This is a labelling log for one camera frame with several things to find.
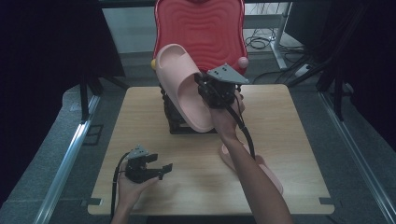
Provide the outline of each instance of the white wall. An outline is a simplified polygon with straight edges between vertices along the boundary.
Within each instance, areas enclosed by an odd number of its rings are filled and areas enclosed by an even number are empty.
[[[119,53],[154,50],[154,7],[104,8],[103,12]]]

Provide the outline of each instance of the forearm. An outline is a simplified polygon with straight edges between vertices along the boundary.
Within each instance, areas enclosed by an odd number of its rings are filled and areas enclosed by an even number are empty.
[[[132,209],[125,206],[117,206],[114,217],[111,220],[111,224],[127,224],[131,210]]]
[[[256,222],[292,223],[289,209],[271,179],[250,157],[236,135],[227,136],[221,139],[230,152]]]

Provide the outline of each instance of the wooden table surface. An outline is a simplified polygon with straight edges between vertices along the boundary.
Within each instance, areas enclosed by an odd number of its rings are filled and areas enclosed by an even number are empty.
[[[289,90],[284,85],[242,86],[244,120],[256,154],[283,185],[292,214],[331,214],[332,204],[317,161],[306,138]],[[216,133],[170,134],[160,88],[133,87],[126,92],[92,197],[90,214],[110,214],[114,169],[121,156],[136,145],[159,159],[148,168],[173,163],[173,171],[140,197],[138,215],[250,215],[236,174],[221,160]],[[246,142],[239,132],[240,140]]]

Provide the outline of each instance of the wire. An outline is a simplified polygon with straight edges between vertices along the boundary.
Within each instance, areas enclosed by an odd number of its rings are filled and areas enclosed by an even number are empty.
[[[280,3],[277,3],[277,8],[276,8],[276,13],[275,14],[277,14],[277,11],[279,10],[279,6],[280,6]]]
[[[279,48],[282,49],[284,52],[289,53],[302,53],[302,54],[311,54],[312,50],[304,49],[304,46],[296,46],[296,47],[286,47],[279,44]]]
[[[266,73],[261,73],[260,75],[258,75],[257,77],[255,77],[252,81],[252,84],[255,84],[255,82],[257,81],[257,79],[259,79],[260,77],[266,76],[266,75],[270,75],[270,74],[276,74],[276,73],[282,73],[283,71],[274,71],[274,72],[266,72]]]
[[[258,3],[256,3],[256,4],[254,5],[253,9],[250,10],[250,14],[252,14],[254,8],[256,8],[258,5],[259,5]]]
[[[247,145],[250,150],[250,156],[253,158],[253,160],[256,160],[256,153],[254,152],[253,140],[251,139],[250,133],[248,131],[247,126],[245,125],[245,122],[243,121],[242,113],[239,113],[240,116],[238,116],[236,112],[231,108],[231,106],[226,102],[224,102],[218,91],[212,85],[207,85],[207,87],[210,88],[216,94],[216,96],[220,99],[221,103],[225,106],[227,111],[231,114],[231,116],[233,116],[233,119],[235,119],[239,129],[242,131],[242,133],[245,135],[247,139]]]
[[[120,173],[120,167],[122,164],[122,161],[125,159],[126,156],[128,156],[129,152],[125,153],[120,161],[119,164],[116,167],[116,170],[114,171],[114,175],[113,175],[113,186],[111,189],[111,213],[110,213],[110,222],[114,217],[114,210],[115,210],[115,206],[116,206],[116,194],[117,194],[117,180],[119,179],[119,173]]]
[[[297,60],[297,61],[293,61],[292,59],[288,58],[288,55],[290,55],[290,54],[296,54],[296,53],[285,53],[285,59],[286,59],[288,62],[297,63],[298,60]]]
[[[245,39],[246,47],[252,47],[253,49],[265,49],[271,43],[271,40],[265,37],[255,36],[255,33],[257,32],[255,31],[252,36]]]
[[[286,78],[286,80],[283,81],[283,84],[286,83],[286,81],[289,80],[289,78],[294,74],[293,71],[295,71],[301,64],[303,64],[303,63],[305,63],[306,61],[308,61],[309,58],[310,58],[310,56],[308,56],[308,55],[304,55],[303,57],[301,57],[296,63],[294,63],[291,67],[289,67],[287,70],[285,70],[285,71],[282,73],[282,75],[280,75],[280,76],[276,79],[275,84],[278,83],[278,81],[279,81],[283,76],[285,76],[288,72],[290,72],[290,73],[289,73],[289,76]]]
[[[271,4],[272,4],[272,3],[268,3],[268,5],[267,5],[267,10],[265,11],[265,14],[268,14],[268,9],[270,8]]]

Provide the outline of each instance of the black curtain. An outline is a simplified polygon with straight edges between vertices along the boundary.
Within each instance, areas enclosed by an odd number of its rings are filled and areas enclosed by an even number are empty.
[[[346,47],[343,68],[351,100],[396,150],[396,22],[394,1],[373,1]]]
[[[124,75],[101,8],[90,2],[15,2],[0,6],[1,202],[38,151],[64,92],[82,74]]]

